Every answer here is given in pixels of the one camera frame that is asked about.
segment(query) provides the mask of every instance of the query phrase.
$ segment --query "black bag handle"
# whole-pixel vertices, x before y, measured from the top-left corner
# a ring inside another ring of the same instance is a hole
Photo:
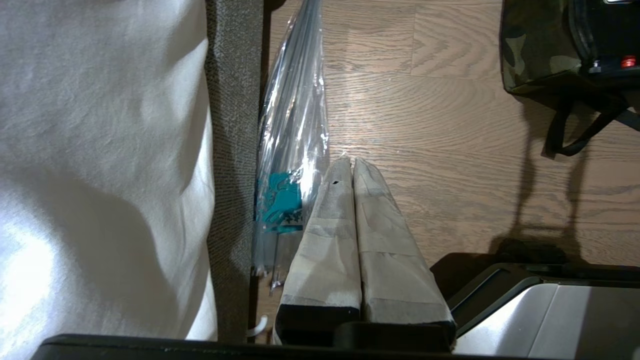
[[[584,131],[580,137],[564,146],[564,129],[566,120],[571,115],[575,101],[582,101],[590,108],[600,112],[600,116]],[[622,95],[617,94],[587,94],[579,98],[565,97],[558,104],[556,115],[549,125],[545,147],[554,154],[573,156],[580,152],[589,140],[601,132],[613,120],[640,131],[640,115],[628,111],[629,104]]]

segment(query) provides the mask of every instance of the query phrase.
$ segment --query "white sheet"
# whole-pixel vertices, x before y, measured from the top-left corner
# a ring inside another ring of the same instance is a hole
[[[0,5],[0,358],[216,338],[204,2]]]

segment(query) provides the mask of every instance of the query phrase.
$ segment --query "plastic wrap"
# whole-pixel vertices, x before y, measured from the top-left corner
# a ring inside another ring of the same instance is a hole
[[[286,278],[329,166],[322,1],[305,0],[289,21],[262,109],[253,265]]]

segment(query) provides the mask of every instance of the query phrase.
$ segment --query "beige paper wrapping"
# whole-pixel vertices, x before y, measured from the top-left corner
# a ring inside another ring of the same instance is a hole
[[[353,182],[365,319],[452,322],[449,307],[380,171],[358,158]]]
[[[343,156],[327,171],[280,303],[360,309],[361,301],[351,160]]]

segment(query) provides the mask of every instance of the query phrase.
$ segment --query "black bag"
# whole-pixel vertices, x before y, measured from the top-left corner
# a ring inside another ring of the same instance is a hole
[[[640,131],[622,94],[640,89],[640,1],[505,0],[500,51],[507,92],[558,99],[547,152],[573,156],[616,119]],[[576,101],[600,116],[564,146]]]

